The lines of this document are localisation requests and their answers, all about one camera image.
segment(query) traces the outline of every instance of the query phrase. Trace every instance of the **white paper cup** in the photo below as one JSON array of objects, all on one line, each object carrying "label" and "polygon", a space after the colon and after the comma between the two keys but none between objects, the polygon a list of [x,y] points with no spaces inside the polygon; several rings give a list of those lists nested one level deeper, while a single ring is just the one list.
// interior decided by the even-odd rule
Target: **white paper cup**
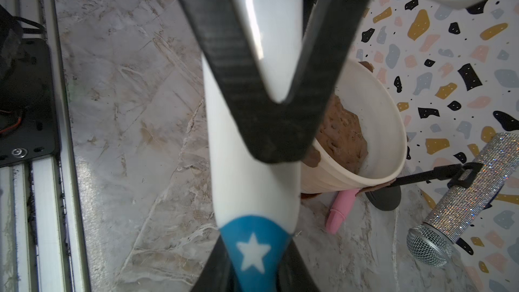
[{"label": "white paper cup", "polygon": [[386,183],[402,171],[407,137],[400,112],[383,84],[360,63],[347,60],[335,86],[342,106],[359,117],[367,141],[367,158],[358,175],[340,166],[317,142],[317,167],[301,168],[301,191],[322,193]]}]

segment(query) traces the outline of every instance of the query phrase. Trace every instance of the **microphone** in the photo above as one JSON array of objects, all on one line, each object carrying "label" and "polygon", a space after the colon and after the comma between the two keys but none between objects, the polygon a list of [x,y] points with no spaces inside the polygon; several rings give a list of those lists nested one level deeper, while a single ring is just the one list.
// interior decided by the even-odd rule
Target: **microphone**
[{"label": "microphone", "polygon": [[449,191],[421,225],[409,230],[407,248],[420,262],[444,266],[452,245],[519,165],[519,135],[497,133],[448,184]]}]

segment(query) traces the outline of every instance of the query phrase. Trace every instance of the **black cable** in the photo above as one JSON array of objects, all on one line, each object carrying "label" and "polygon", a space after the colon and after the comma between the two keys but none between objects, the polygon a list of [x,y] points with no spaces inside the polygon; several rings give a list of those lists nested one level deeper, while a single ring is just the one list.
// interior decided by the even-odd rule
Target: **black cable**
[{"label": "black cable", "polygon": [[37,29],[34,29],[34,28],[23,28],[23,32],[25,34],[43,34],[43,32],[45,32],[45,28],[43,27],[42,24],[39,24],[39,23],[36,23],[36,22],[33,22],[27,18],[23,18],[23,17],[20,17],[20,16],[14,16],[14,18],[19,21],[19,22],[23,22],[23,23],[26,23],[26,24],[29,24],[31,26],[34,26],[36,27]]}]

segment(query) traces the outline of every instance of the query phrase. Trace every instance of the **sparkly microphone handle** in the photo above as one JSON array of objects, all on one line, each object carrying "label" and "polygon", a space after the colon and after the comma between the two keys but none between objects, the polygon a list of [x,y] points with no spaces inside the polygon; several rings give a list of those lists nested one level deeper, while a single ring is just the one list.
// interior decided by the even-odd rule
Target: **sparkly microphone handle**
[{"label": "sparkly microphone handle", "polygon": [[[480,164],[476,166],[481,169],[465,169],[459,178],[454,178],[449,183],[450,190],[424,221],[443,233],[451,243],[458,240],[496,196],[508,176],[515,172],[519,165],[519,135],[497,133],[471,164],[474,163]],[[469,186],[458,185],[463,181]]]}]

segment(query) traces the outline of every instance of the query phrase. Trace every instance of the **white marble countertop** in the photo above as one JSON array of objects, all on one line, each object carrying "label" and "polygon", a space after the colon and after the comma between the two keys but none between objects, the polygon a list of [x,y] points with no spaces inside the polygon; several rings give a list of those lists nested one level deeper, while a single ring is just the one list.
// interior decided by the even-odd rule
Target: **white marble countertop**
[{"label": "white marble countertop", "polygon": [[[218,237],[200,52],[177,0],[56,0],[93,291],[189,291]],[[332,194],[301,204],[294,237],[322,291],[475,291],[459,259],[414,261],[429,211],[357,199],[336,235]]]}]

